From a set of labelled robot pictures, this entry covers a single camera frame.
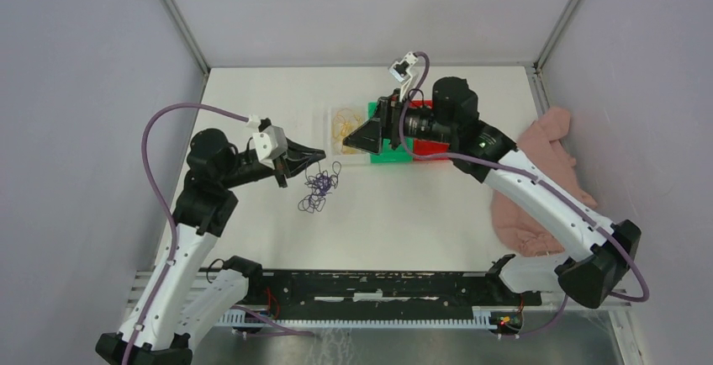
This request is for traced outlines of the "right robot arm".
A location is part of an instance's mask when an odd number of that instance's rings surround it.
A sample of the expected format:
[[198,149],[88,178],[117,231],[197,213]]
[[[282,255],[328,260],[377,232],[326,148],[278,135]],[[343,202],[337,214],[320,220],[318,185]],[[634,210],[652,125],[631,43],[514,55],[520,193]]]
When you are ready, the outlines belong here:
[[590,309],[608,297],[649,299],[650,288],[635,263],[642,235],[636,224],[595,213],[551,180],[510,137],[480,119],[478,95],[465,79],[437,80],[429,107],[415,107],[413,96],[397,90],[380,98],[372,117],[343,144],[373,155],[382,153],[385,142],[395,149],[406,139],[447,145],[441,157],[514,202],[563,248],[555,255],[509,255],[496,262],[495,276],[485,283],[492,302],[557,291]]

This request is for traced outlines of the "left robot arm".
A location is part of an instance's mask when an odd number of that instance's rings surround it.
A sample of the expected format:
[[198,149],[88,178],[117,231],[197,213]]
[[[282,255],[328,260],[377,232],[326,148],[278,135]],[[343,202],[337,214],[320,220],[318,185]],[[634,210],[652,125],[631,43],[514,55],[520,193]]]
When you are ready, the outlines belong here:
[[243,257],[224,262],[217,278],[192,302],[187,296],[198,270],[235,211],[233,193],[247,183],[287,180],[325,159],[325,151],[288,139],[270,125],[238,151],[218,129],[198,132],[190,142],[184,178],[170,213],[171,240],[129,318],[102,334],[96,353],[109,364],[189,364],[208,332],[233,304],[258,301],[265,290],[262,266]]

